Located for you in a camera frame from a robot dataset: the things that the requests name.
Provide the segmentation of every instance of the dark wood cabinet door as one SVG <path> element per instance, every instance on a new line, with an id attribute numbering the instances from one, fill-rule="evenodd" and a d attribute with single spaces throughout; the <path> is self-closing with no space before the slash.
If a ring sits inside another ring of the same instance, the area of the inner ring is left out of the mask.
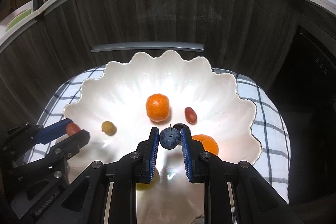
<path id="1" fill-rule="evenodd" d="M 207 0 L 76 0 L 88 44 L 206 39 Z"/>
<path id="2" fill-rule="evenodd" d="M 204 56 L 268 88 L 293 41 L 298 12 L 289 0 L 209 0 Z"/>
<path id="3" fill-rule="evenodd" d="M 0 77 L 34 120 L 68 77 L 42 21 L 14 39 L 0 54 Z"/>
<path id="4" fill-rule="evenodd" d="M 68 0 L 45 15 L 44 24 L 68 79 L 97 66 L 87 44 L 75 0 Z"/>
<path id="5" fill-rule="evenodd" d="M 21 100 L 16 100 L 5 83 L 0 79 L 0 132 L 5 132 L 25 122 L 37 123 L 36 117 Z"/>

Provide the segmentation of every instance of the orange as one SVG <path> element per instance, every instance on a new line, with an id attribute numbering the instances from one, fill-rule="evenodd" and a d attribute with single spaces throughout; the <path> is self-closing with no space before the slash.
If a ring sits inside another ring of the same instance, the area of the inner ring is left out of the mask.
<path id="1" fill-rule="evenodd" d="M 200 135 L 192 136 L 192 138 L 193 140 L 200 141 L 205 151 L 218 155 L 218 152 L 219 152 L 218 145 L 216 141 L 210 136 L 200 134 Z"/>
<path id="2" fill-rule="evenodd" d="M 147 116 L 153 122 L 162 122 L 169 116 L 169 99 L 161 93 L 148 97 L 146 102 Z"/>

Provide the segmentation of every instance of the green plate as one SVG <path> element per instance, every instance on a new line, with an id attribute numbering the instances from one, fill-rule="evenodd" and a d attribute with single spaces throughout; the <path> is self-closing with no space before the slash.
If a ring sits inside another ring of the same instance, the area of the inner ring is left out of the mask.
<path id="1" fill-rule="evenodd" d="M 16 23 L 23 20 L 26 16 L 30 15 L 32 12 L 32 8 L 24 10 L 23 12 L 19 13 L 16 17 L 14 17 L 7 25 L 5 32 L 7 32 L 11 27 L 13 27 Z"/>

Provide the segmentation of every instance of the white tablecloth with blue stripes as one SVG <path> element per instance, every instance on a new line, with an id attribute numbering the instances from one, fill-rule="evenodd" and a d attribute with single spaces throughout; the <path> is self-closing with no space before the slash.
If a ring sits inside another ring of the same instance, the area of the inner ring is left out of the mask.
<path id="1" fill-rule="evenodd" d="M 87 78 L 99 78 L 105 65 L 87 70 L 70 79 L 59 87 L 50 99 L 38 124 L 48 126 L 63 119 L 63 108 L 80 98 L 80 87 Z M 257 106 L 257 115 L 252 126 L 252 134 L 262 144 L 262 153 L 254 164 L 255 169 L 273 186 L 273 188 L 288 202 L 288 171 L 290 163 L 290 144 L 286 126 L 276 107 L 265 92 L 250 78 L 231 71 L 213 69 L 220 74 L 232 73 L 237 79 L 238 94 L 243 99 L 253 101 Z M 27 153 L 25 162 L 39 160 L 49 152 L 55 141 L 43 145 L 35 145 Z"/>

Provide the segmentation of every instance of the metal screw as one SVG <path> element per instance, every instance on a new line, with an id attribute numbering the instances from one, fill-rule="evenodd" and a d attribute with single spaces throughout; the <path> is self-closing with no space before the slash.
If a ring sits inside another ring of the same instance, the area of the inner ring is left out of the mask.
<path id="1" fill-rule="evenodd" d="M 245 160 L 242 160 L 239 165 L 243 168 L 248 168 L 249 167 L 249 163 Z"/>
<path id="2" fill-rule="evenodd" d="M 101 161 L 98 161 L 98 160 L 96 160 L 96 161 L 94 161 L 92 164 L 91 164 L 91 167 L 92 168 L 99 168 L 101 166 Z"/>
<path id="3" fill-rule="evenodd" d="M 202 158 L 208 159 L 208 158 L 211 157 L 211 154 L 208 151 L 204 151 L 204 152 L 201 153 L 201 156 L 202 156 Z"/>
<path id="4" fill-rule="evenodd" d="M 134 151 L 134 152 L 131 152 L 131 153 L 129 154 L 129 156 L 130 156 L 131 158 L 133 158 L 133 159 L 137 159 L 137 158 L 140 157 L 140 153 L 137 152 L 137 151 Z"/>
<path id="5" fill-rule="evenodd" d="M 62 176 L 62 172 L 61 171 L 56 171 L 55 173 L 54 173 L 54 176 L 55 176 L 55 178 L 60 178 L 61 176 Z"/>

